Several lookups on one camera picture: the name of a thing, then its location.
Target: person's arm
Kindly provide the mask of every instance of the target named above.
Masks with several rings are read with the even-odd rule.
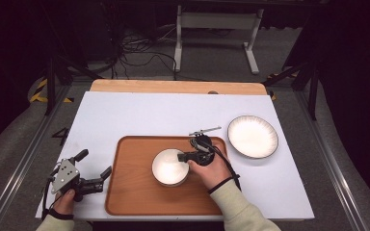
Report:
[[[69,190],[61,196],[53,205],[44,221],[38,227],[38,231],[57,230],[71,231],[74,228],[73,221],[73,197],[75,191]]]
[[[223,152],[223,147],[216,146]],[[216,154],[213,162],[206,167],[188,161],[193,172],[198,174],[224,215],[226,231],[277,231],[279,228],[263,217],[260,210],[250,204],[236,187],[222,158]]]

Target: wooden tray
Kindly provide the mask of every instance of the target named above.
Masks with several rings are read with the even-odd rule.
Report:
[[[107,213],[113,216],[221,215],[200,177],[193,172],[177,187],[161,185],[152,174],[152,161],[159,152],[168,148],[195,151],[189,139],[129,136],[119,140],[106,198]],[[225,147],[222,139],[211,139]]]

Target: sleeve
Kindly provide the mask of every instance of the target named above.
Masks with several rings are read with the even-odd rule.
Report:
[[[73,215],[61,215],[51,210],[37,231],[72,231],[74,228]]]
[[[218,204],[224,215],[226,231],[277,231],[273,222],[263,217],[260,210],[250,204],[229,180],[213,191],[210,196]]]

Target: human hand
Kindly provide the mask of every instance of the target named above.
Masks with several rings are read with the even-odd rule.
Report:
[[[226,157],[224,147],[221,143],[213,143],[213,145],[217,146]],[[188,165],[191,171],[200,176],[203,184],[208,190],[211,190],[231,176],[224,160],[222,160],[222,158],[218,154],[215,154],[213,162],[208,166],[200,166],[192,160],[188,161]]]
[[[72,215],[74,209],[74,190],[68,190],[63,196],[59,193],[56,194],[56,202],[53,205],[53,209],[61,215]]]

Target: white plate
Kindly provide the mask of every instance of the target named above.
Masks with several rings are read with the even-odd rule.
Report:
[[[233,119],[227,128],[227,135],[236,150],[248,157],[268,157],[278,148],[276,130],[257,116],[243,115]]]
[[[177,149],[166,149],[160,152],[152,162],[152,174],[165,186],[178,186],[185,181],[189,172],[189,165],[178,161]]]

